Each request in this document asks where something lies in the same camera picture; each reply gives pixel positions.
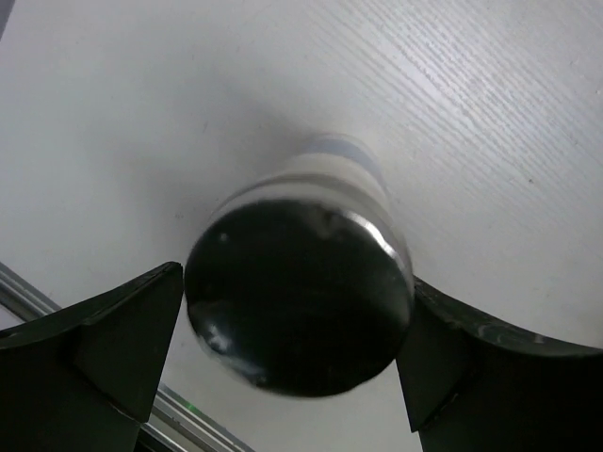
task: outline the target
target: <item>black plastic part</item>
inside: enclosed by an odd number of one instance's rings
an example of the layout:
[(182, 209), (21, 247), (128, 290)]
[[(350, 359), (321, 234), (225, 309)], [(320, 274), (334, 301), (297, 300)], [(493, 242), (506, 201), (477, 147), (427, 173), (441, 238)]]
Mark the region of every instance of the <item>black plastic part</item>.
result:
[(183, 294), (166, 264), (0, 331), (2, 450), (131, 452), (149, 419)]
[(601, 443), (603, 350), (522, 330), (418, 282), (397, 364), (425, 452)]
[(317, 202), (264, 201), (220, 218), (187, 262), (188, 317), (251, 384), (331, 396), (381, 373), (410, 322), (398, 264)]

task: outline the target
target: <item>black lid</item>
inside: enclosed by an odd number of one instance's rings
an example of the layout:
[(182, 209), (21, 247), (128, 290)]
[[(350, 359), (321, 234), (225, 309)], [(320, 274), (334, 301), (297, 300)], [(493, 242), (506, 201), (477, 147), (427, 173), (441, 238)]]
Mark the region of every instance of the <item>black lid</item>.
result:
[(262, 201), (219, 218), (185, 274), (198, 337), (250, 383), (348, 391), (395, 358), (411, 293), (367, 227), (317, 202)]

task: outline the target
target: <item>bottle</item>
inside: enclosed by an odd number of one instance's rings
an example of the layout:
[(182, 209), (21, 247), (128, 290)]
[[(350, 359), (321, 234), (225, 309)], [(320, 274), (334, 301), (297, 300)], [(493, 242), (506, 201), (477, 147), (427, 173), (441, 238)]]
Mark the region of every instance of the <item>bottle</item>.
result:
[(187, 261), (200, 342), (249, 383), (331, 396), (396, 357), (413, 273), (367, 149), (323, 136), (211, 216)]

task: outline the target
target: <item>wood grain texture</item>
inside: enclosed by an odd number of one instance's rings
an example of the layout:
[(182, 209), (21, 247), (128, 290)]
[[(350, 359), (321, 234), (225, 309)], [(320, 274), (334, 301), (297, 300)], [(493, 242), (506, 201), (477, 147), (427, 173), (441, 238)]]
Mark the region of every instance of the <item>wood grain texture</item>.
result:
[[(17, 2), (0, 42), (0, 261), (70, 304), (184, 261), (318, 132), (379, 156), (416, 273), (603, 346), (603, 2)], [(397, 374), (263, 395), (194, 344), (165, 380), (259, 450), (418, 450)]]

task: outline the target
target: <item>white wooden surface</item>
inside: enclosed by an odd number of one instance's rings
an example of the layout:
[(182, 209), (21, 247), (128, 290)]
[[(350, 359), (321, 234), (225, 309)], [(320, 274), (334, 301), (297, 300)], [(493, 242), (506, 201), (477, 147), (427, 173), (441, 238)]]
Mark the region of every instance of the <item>white wooden surface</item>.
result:
[[(416, 273), (603, 346), (603, 3), (18, 0), (0, 41), (0, 261), (68, 305), (184, 262), (316, 132), (381, 159)], [(297, 401), (182, 316), (166, 382), (258, 452), (419, 450), (394, 368)]]

